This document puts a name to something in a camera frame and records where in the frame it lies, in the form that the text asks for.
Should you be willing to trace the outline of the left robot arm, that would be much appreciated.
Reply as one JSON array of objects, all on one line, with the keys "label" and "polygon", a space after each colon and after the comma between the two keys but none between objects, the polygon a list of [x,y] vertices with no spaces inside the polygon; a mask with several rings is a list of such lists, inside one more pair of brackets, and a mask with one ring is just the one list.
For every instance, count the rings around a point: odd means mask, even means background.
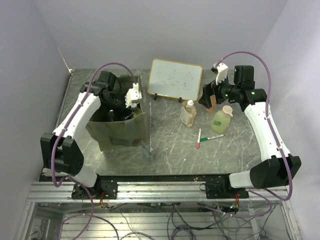
[{"label": "left robot arm", "polygon": [[87,167],[78,146],[78,139],[92,117],[100,122],[123,121],[133,115],[131,104],[139,99],[139,84],[135,76],[129,77],[130,85],[109,71],[101,71],[97,80],[85,82],[77,100],[62,123],[51,133],[40,138],[43,166],[51,170],[56,187],[56,174],[63,173],[78,184],[82,184],[85,194],[96,199],[102,193],[98,174]]}]

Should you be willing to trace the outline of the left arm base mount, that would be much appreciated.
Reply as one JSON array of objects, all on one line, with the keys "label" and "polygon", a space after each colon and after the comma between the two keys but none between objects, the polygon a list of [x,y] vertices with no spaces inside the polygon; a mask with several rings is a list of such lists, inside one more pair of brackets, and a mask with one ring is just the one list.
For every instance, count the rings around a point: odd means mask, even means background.
[{"label": "left arm base mount", "polygon": [[75,184],[71,193],[73,200],[89,200],[89,194],[93,199],[115,200],[118,194],[118,185],[111,180],[101,180],[94,187],[85,187]]}]

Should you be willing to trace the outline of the yellow-green lotion bottle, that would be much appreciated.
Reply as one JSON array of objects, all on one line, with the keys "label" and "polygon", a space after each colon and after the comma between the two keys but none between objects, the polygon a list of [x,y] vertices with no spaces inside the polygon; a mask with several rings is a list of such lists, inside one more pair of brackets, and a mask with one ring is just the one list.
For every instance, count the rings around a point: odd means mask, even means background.
[{"label": "yellow-green lotion bottle", "polygon": [[142,112],[139,103],[132,103],[131,104],[131,110],[132,110],[132,113],[133,113],[133,118],[136,118]]}]

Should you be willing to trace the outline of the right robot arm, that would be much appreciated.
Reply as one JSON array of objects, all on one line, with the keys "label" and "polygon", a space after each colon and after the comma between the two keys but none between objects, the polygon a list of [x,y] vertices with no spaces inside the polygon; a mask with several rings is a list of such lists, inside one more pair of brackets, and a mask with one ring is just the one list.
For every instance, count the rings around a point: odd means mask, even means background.
[{"label": "right robot arm", "polygon": [[212,106],[211,96],[217,104],[224,101],[238,103],[248,118],[258,142],[261,163],[250,170],[229,175],[229,181],[220,186],[221,194],[233,197],[238,188],[267,189],[289,186],[301,167],[299,156],[293,156],[282,141],[267,103],[267,93],[255,87],[254,67],[237,65],[233,83],[228,80],[228,67],[220,63],[212,67],[215,80],[205,84],[198,103],[206,108]]}]

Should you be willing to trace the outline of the orange bottle pink cap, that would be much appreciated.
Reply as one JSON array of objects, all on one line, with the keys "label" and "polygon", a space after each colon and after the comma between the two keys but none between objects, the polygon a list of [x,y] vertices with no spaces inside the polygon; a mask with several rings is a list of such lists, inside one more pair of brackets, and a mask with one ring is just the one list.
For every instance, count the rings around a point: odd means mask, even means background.
[{"label": "orange bottle pink cap", "polygon": [[211,103],[211,107],[207,108],[206,111],[208,113],[214,113],[217,107],[216,96],[214,94],[210,96],[210,103]]}]

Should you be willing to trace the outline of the amber pump soap bottle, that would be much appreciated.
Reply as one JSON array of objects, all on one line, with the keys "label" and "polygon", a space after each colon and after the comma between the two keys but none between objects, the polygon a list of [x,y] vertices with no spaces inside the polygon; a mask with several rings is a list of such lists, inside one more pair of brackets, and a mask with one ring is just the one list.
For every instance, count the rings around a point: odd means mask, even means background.
[{"label": "amber pump soap bottle", "polygon": [[186,100],[182,103],[180,120],[188,128],[191,128],[196,117],[197,110],[193,100]]}]

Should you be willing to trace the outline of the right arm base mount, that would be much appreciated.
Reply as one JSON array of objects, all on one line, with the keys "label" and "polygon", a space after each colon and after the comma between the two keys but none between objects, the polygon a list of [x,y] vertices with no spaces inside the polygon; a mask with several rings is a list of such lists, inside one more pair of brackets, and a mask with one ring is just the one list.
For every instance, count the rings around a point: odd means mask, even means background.
[{"label": "right arm base mount", "polygon": [[235,195],[229,174],[211,176],[205,180],[204,186],[207,199],[231,199]]}]

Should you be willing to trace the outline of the clear bottle black label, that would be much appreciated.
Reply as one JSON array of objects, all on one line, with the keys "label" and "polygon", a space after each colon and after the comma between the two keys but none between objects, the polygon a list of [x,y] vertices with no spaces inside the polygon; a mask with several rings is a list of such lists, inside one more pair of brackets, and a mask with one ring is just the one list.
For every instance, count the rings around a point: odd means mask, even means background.
[{"label": "clear bottle black label", "polygon": [[108,121],[109,122],[114,121],[114,110],[113,109],[109,110],[109,112],[108,112]]}]

